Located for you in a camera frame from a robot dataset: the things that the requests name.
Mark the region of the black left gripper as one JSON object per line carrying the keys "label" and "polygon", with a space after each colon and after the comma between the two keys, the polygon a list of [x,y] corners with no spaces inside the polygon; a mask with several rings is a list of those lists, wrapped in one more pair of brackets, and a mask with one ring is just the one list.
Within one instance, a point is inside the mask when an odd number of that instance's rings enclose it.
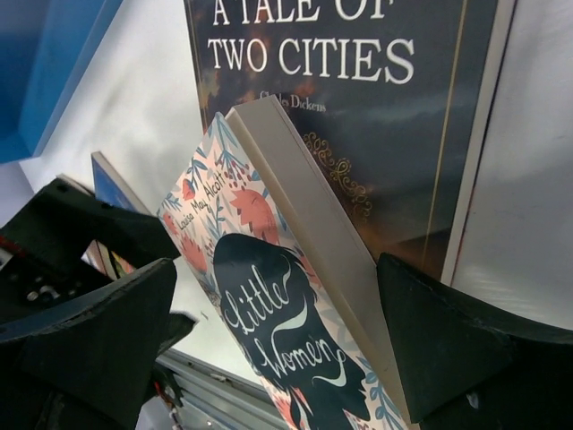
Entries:
{"label": "black left gripper", "polygon": [[139,269],[179,256],[155,216],[111,206],[55,179],[1,229],[1,320],[19,320],[87,294],[112,278],[83,260],[92,242]]}

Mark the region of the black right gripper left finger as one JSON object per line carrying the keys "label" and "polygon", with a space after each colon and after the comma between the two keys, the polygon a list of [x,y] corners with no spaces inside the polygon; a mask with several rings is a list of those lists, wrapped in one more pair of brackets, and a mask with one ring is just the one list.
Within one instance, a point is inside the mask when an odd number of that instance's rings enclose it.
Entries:
{"label": "black right gripper left finger", "polygon": [[159,259],[1,323],[3,429],[133,429],[167,334],[175,266]]}

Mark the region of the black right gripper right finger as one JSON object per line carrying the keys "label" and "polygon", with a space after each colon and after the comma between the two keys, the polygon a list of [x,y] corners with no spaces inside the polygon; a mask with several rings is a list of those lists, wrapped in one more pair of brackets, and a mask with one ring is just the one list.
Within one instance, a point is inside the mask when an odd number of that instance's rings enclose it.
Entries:
{"label": "black right gripper right finger", "polygon": [[572,332],[448,287],[391,254],[381,307],[422,429],[570,429]]}

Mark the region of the Little Women book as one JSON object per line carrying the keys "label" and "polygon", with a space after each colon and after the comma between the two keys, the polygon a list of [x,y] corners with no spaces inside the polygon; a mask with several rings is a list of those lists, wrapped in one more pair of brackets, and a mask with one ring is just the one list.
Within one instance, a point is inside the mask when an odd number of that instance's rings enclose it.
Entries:
{"label": "Little Women book", "polygon": [[216,114],[158,217],[289,427],[413,427],[375,262],[277,98]]}

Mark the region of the A Tale of Two Cities book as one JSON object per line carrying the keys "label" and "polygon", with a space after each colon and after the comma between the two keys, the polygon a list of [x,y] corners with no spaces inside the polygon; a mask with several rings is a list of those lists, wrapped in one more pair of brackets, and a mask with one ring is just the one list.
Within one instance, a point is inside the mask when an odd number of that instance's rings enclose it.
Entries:
{"label": "A Tale of Two Cities book", "polygon": [[201,121],[275,96],[373,255],[443,273],[513,1],[187,1]]}

